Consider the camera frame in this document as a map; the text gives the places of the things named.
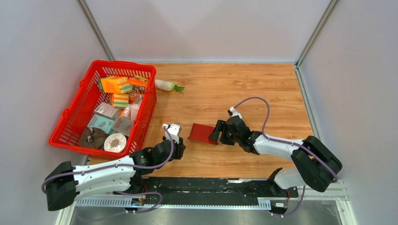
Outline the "red paper box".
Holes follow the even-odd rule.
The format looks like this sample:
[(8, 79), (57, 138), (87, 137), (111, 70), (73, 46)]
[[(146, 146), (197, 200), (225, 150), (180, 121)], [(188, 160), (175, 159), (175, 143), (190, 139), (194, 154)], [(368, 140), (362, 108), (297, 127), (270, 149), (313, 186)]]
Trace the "red paper box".
[(212, 141), (209, 138), (213, 131), (214, 127), (193, 123), (188, 139), (202, 143), (218, 145), (218, 142)]

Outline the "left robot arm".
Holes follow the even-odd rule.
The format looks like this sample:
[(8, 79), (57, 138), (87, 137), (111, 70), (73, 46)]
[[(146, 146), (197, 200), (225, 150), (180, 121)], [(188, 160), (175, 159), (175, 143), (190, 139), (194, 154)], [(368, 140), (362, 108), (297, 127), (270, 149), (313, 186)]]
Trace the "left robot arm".
[(142, 176), (160, 169), (166, 162), (181, 159), (186, 146), (183, 138), (168, 139), (120, 159), (91, 166), (60, 163), (42, 184), (47, 209), (57, 211), (87, 196), (127, 192), (133, 195), (143, 190)]

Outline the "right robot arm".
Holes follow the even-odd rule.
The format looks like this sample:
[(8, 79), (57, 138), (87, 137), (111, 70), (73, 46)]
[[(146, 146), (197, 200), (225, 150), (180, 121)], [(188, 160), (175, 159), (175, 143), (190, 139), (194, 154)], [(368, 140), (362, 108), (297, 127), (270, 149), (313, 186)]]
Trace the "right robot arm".
[(209, 139), (226, 145), (238, 144), (248, 153), (292, 161), (293, 168), (278, 168), (270, 175), (268, 191), (273, 196), (296, 186), (325, 192), (331, 183), (338, 181), (337, 175), (343, 168), (340, 160), (317, 137), (289, 140), (264, 135), (251, 130), (239, 116), (218, 120)]

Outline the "orange snack box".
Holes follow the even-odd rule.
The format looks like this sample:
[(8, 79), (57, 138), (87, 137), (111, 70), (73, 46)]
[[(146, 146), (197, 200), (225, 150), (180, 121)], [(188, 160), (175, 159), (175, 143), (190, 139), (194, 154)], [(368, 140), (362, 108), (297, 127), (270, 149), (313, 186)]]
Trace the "orange snack box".
[(129, 104), (133, 104), (135, 101), (143, 99), (148, 79), (141, 76), (135, 76), (133, 78), (129, 78), (128, 81), (132, 87), (132, 91), (128, 93)]

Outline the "white tape roll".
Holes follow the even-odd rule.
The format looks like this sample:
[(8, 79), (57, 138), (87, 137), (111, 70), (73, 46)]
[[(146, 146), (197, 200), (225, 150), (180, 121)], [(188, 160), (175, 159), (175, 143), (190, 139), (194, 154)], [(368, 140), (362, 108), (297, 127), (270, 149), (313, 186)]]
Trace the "white tape roll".
[(104, 151), (121, 153), (127, 145), (127, 138), (123, 134), (114, 133), (108, 136), (104, 142)]

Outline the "grey pink packet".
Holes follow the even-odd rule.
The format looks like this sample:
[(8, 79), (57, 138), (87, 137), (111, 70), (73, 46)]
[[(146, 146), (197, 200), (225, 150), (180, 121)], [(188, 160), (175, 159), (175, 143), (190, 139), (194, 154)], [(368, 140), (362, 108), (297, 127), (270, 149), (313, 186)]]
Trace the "grey pink packet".
[(134, 123), (130, 119), (127, 119), (123, 116), (119, 116), (114, 120), (112, 129), (117, 133), (129, 136), (133, 128), (133, 125)]

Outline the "pink white carton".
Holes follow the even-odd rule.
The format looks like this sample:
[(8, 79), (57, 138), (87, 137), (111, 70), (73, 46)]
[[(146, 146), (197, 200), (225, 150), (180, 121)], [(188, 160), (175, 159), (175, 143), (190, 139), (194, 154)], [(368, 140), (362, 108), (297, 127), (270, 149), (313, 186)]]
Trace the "pink white carton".
[(134, 121), (137, 117), (138, 111), (141, 107), (142, 99), (134, 101), (132, 104), (127, 104), (121, 116)]

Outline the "white radish toy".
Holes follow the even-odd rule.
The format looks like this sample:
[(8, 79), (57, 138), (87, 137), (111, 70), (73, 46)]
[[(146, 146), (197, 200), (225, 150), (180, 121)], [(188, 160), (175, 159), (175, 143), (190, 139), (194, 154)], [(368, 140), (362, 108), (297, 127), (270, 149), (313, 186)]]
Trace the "white radish toy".
[(174, 90), (179, 93), (181, 93), (185, 89), (185, 87), (178, 86), (178, 85), (174, 84), (173, 82), (163, 81), (163, 80), (159, 80), (159, 79), (155, 79), (155, 87), (160, 90), (164, 90), (164, 91)]

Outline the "teal packet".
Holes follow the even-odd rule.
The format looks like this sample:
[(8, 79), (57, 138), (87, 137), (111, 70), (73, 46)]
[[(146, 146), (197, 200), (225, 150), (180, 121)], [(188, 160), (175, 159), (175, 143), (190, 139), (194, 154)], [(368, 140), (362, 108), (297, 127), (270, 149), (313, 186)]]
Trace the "teal packet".
[(98, 128), (104, 131), (107, 135), (111, 135), (113, 133), (112, 126), (114, 121), (108, 119), (106, 117), (94, 114), (91, 120), (88, 122), (88, 128)]

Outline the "orange sponge pack lower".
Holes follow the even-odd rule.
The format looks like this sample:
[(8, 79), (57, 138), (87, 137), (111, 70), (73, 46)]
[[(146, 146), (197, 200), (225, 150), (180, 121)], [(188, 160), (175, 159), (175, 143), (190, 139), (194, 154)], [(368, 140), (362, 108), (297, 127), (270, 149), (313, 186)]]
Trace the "orange sponge pack lower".
[(112, 93), (109, 96), (109, 102), (117, 108), (126, 108), (129, 103), (129, 95), (127, 93)]

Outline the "orange sponge pack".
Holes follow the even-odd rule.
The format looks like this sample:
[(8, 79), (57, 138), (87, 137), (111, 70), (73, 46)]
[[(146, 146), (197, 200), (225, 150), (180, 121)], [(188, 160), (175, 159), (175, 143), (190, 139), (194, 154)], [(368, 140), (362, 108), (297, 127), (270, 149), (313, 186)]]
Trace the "orange sponge pack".
[(104, 93), (123, 94), (132, 91), (127, 77), (105, 77), (97, 80), (98, 88)]
[(109, 102), (117, 108), (126, 108), (129, 103), (129, 95), (127, 93), (112, 93), (109, 96)]

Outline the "brown pouch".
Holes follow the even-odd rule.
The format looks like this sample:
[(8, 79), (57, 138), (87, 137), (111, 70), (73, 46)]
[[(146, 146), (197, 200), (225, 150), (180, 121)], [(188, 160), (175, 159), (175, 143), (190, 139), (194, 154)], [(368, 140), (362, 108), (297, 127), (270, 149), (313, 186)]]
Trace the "brown pouch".
[(86, 128), (77, 145), (83, 148), (102, 150), (107, 137), (108, 135), (100, 128)]

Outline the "orange sponge pack upper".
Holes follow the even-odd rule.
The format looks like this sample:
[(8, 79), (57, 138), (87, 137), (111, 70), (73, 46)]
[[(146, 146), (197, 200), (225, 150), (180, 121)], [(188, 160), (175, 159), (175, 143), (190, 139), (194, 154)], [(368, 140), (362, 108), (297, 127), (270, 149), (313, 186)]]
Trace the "orange sponge pack upper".
[(104, 93), (123, 94), (132, 91), (127, 77), (105, 77), (97, 80), (98, 88)]

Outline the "red plastic basket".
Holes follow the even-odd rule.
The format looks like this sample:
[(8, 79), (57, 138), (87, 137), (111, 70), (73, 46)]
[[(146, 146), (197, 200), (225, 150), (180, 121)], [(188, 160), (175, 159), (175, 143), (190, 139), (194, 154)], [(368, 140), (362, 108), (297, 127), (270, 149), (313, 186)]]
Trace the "red plastic basket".
[[(121, 153), (83, 148), (78, 140), (94, 115), (94, 109), (108, 100), (109, 95), (100, 92), (98, 79), (117, 76), (133, 78), (141, 76), (148, 79), (143, 102), (134, 120), (133, 128), (127, 139), (127, 146)], [(151, 65), (127, 61), (95, 60), (89, 66), (79, 83), (79, 89), (54, 128), (48, 143), (53, 147), (64, 148), (93, 158), (114, 160), (143, 148), (147, 131), (157, 101), (154, 79), (156, 68)]]

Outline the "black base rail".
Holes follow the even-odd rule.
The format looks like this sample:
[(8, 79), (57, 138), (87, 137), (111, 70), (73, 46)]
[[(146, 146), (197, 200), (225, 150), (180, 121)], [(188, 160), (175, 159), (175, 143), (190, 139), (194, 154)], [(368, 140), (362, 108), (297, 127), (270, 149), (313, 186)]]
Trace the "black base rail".
[(267, 180), (238, 178), (144, 177), (132, 178), (126, 193), (152, 192), (145, 203), (164, 205), (255, 206), (258, 198), (272, 198)]

